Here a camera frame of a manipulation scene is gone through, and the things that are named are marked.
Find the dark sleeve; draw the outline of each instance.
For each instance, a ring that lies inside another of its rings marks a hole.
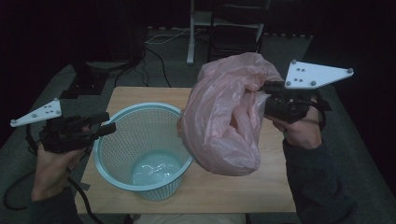
[[[324,144],[315,149],[283,141],[287,175],[297,215],[303,223],[355,223],[357,204],[346,196],[343,181]]]
[[[52,198],[39,202],[30,202],[29,222],[39,224],[78,224],[82,221],[77,214],[76,204],[70,188]]]

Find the clear plastic bag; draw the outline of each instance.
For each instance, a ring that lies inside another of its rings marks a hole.
[[[249,175],[260,166],[258,148],[265,80],[282,80],[257,53],[204,64],[180,119],[181,137],[195,161],[218,175]]]

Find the pink plastic bag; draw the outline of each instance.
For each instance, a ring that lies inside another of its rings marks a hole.
[[[195,161],[218,175],[249,175],[260,166],[258,148],[267,97],[265,80],[282,80],[257,53],[204,64],[180,119],[181,137]]]

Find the white mounting plate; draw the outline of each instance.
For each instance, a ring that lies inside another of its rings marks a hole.
[[[352,75],[352,68],[345,69],[313,63],[299,63],[293,60],[289,66],[285,88],[313,90]]]
[[[37,110],[30,112],[20,119],[13,119],[9,124],[11,127],[18,127],[25,124],[39,122],[41,120],[58,118],[61,115],[61,102],[55,98],[52,102],[41,106]]]

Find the plastic basket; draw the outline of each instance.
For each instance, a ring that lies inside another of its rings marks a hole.
[[[177,135],[180,110],[162,103],[132,105],[116,113],[113,134],[93,145],[96,168],[110,184],[144,199],[172,196],[189,168],[192,156]]]

